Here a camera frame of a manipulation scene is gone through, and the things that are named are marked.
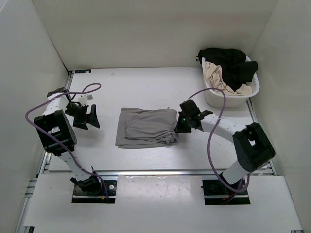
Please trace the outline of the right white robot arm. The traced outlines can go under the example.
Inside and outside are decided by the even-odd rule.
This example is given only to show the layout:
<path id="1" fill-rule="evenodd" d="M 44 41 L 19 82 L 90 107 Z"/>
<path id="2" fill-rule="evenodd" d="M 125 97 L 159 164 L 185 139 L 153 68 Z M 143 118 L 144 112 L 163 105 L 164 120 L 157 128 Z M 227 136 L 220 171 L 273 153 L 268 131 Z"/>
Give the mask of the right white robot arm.
<path id="1" fill-rule="evenodd" d="M 197 114 L 180 111 L 175 130 L 178 133 L 190 133 L 192 129 L 209 133 L 207 158 L 219 180 L 218 188 L 224 194 L 229 194 L 232 191 L 235 193 L 245 191 L 246 187 L 239 188 L 236 183 L 263 167 L 276 154 L 263 128 L 255 122 L 250 125 L 241 125 L 220 118 L 208 110 Z M 211 158 L 210 146 L 213 135 L 233 143 L 237 157 L 237 160 L 221 174 L 216 171 Z"/>

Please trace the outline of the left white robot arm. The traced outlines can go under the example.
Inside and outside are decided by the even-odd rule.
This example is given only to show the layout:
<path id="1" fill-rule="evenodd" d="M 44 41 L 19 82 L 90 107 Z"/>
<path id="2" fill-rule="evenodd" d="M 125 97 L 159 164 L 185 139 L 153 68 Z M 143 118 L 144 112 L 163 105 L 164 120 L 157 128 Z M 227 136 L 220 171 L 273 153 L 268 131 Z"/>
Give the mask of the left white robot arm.
<path id="1" fill-rule="evenodd" d="M 73 172 L 70 179 L 83 192 L 92 195 L 104 191 L 104 184 L 92 169 L 87 171 L 73 154 L 77 137 L 74 127 L 88 129 L 88 124 L 100 128 L 96 105 L 89 105 L 93 99 L 89 93 L 80 95 L 77 101 L 66 88 L 59 88 L 47 94 L 48 104 L 44 113 L 34 118 L 33 124 L 38 132 L 44 150 L 63 160 Z"/>

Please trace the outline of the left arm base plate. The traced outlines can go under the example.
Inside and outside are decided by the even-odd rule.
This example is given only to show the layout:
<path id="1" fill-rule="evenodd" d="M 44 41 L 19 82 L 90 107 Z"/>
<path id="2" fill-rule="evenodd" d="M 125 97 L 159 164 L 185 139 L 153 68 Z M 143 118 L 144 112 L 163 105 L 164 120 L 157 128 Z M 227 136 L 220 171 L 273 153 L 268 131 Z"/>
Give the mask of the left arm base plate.
<path id="1" fill-rule="evenodd" d="M 70 181 L 74 183 L 72 203 L 115 203 L 117 180 L 104 180 L 103 183 L 96 176 L 92 176 L 85 181 L 78 182 L 75 178 Z"/>

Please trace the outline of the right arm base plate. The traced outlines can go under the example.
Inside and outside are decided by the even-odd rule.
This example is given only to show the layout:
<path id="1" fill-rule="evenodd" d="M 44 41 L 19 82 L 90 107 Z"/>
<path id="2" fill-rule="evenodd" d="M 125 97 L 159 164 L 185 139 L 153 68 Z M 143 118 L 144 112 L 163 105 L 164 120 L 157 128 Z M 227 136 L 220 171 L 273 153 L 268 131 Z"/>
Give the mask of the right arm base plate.
<path id="1" fill-rule="evenodd" d="M 248 192 L 235 194 L 223 186 L 219 180 L 202 180 L 205 205 L 249 205 Z"/>

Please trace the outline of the grey trousers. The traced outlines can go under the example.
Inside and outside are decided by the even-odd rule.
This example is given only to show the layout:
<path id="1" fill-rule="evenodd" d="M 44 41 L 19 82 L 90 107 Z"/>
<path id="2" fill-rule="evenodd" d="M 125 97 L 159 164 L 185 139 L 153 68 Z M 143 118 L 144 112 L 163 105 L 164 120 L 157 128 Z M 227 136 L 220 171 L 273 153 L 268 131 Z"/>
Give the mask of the grey trousers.
<path id="1" fill-rule="evenodd" d="M 122 108 L 115 145 L 124 149 L 172 146 L 178 143 L 177 111 Z"/>

